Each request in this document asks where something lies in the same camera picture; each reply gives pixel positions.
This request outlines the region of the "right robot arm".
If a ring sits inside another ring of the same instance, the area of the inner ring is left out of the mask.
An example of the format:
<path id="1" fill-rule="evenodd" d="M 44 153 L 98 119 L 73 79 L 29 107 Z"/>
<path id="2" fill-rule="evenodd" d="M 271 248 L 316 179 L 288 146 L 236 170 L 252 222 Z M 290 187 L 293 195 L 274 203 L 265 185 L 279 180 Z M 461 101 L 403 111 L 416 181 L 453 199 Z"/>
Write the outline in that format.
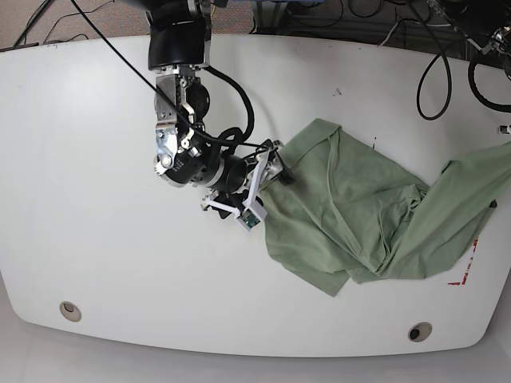
<path id="1" fill-rule="evenodd" d="M 248 95 L 229 76 L 209 64 L 211 13 L 209 1 L 143 1 L 149 22 L 150 70 L 157 74 L 156 174 L 175 187 L 203 186 L 208 194 L 202 208 L 233 216 L 250 230 L 266 218 L 258 196 L 261 185 L 274 178 L 292 184 L 294 176 L 279 156 L 282 144 L 265 140 L 253 153 L 236 156 L 239 146 L 249 146 L 255 113 Z M 218 136 L 208 133 L 204 118 L 210 95 L 198 73 L 229 84 L 247 111 L 247 127 L 231 127 Z"/>

